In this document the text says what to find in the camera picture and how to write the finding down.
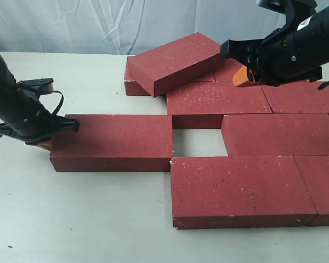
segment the white label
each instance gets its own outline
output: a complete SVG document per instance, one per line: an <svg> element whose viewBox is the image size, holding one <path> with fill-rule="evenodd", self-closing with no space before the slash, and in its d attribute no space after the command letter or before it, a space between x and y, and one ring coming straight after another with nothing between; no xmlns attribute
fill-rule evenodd
<svg viewBox="0 0 329 263"><path fill-rule="evenodd" d="M299 31L299 30L303 29L304 27L308 26L308 25L309 25L309 22L311 21L311 18L312 18L312 16L309 17L309 18L307 18L306 20L302 21L302 22L299 24L299 26L298 26L298 28L297 28L297 31Z"/></svg>

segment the white backdrop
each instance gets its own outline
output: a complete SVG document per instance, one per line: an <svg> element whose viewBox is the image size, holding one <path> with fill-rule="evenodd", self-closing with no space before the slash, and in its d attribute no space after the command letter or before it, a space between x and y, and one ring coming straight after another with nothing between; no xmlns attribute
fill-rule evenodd
<svg viewBox="0 0 329 263"><path fill-rule="evenodd" d="M0 51L138 54L194 32L262 38L284 22L255 0L0 0Z"/></svg>

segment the red brick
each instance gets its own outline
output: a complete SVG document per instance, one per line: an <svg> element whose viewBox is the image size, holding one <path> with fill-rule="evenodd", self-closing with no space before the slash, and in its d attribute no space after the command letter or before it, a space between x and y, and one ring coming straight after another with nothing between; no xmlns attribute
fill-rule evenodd
<svg viewBox="0 0 329 263"><path fill-rule="evenodd" d="M153 97L216 70L224 61L220 44L201 33L128 57L129 73Z"/></svg>
<svg viewBox="0 0 329 263"><path fill-rule="evenodd" d="M295 82L262 88L273 112L329 113L329 86L318 90L321 83Z"/></svg>
<svg viewBox="0 0 329 263"><path fill-rule="evenodd" d="M193 82L214 82L214 74L210 72L202 77L194 79ZM126 70L124 72L124 87L126 89L127 96L150 96L129 74L128 63L126 64Z"/></svg>
<svg viewBox="0 0 329 263"><path fill-rule="evenodd" d="M173 226L305 226L316 215L292 157L176 157L171 165Z"/></svg>
<svg viewBox="0 0 329 263"><path fill-rule="evenodd" d="M214 71L214 78L217 82L232 82L235 73L243 65L235 59L226 59L223 67Z"/></svg>
<svg viewBox="0 0 329 263"><path fill-rule="evenodd" d="M224 116L228 155L329 155L329 115L286 113Z"/></svg>
<svg viewBox="0 0 329 263"><path fill-rule="evenodd" d="M56 171L169 171L172 118L166 115L69 115L78 133L54 137Z"/></svg>
<svg viewBox="0 0 329 263"><path fill-rule="evenodd" d="M294 159L318 212L310 226L329 226L329 156Z"/></svg>
<svg viewBox="0 0 329 263"><path fill-rule="evenodd" d="M229 82L188 83L167 93L174 129L219 129L225 114L272 113L260 86Z"/></svg>

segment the table surface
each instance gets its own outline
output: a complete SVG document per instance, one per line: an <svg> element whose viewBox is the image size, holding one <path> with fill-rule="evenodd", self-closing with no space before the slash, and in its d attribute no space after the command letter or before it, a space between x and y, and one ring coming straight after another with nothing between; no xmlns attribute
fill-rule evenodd
<svg viewBox="0 0 329 263"><path fill-rule="evenodd" d="M61 115L167 114L125 95L125 55L1 54L17 81L54 78ZM177 130L174 145L226 155L219 130ZM177 230L171 213L169 173L56 173L48 151L0 139L0 262L329 262L329 227Z"/></svg>

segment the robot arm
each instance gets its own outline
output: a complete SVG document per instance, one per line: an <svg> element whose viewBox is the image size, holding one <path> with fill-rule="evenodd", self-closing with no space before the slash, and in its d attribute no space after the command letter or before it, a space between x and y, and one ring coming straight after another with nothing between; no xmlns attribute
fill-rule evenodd
<svg viewBox="0 0 329 263"><path fill-rule="evenodd" d="M222 44L222 58L234 58L243 64L234 76L234 85L278 86L320 80L321 66L329 62L329 6L317 13L314 0L256 2L263 8L285 14L286 24L264 39L228 40Z"/></svg>
<svg viewBox="0 0 329 263"><path fill-rule="evenodd" d="M53 79L33 79L17 83L0 56L0 137L8 136L50 150L52 135L62 130L77 132L75 119L58 116L63 95L53 90ZM41 95L60 93L62 99L50 113L39 101Z"/></svg>

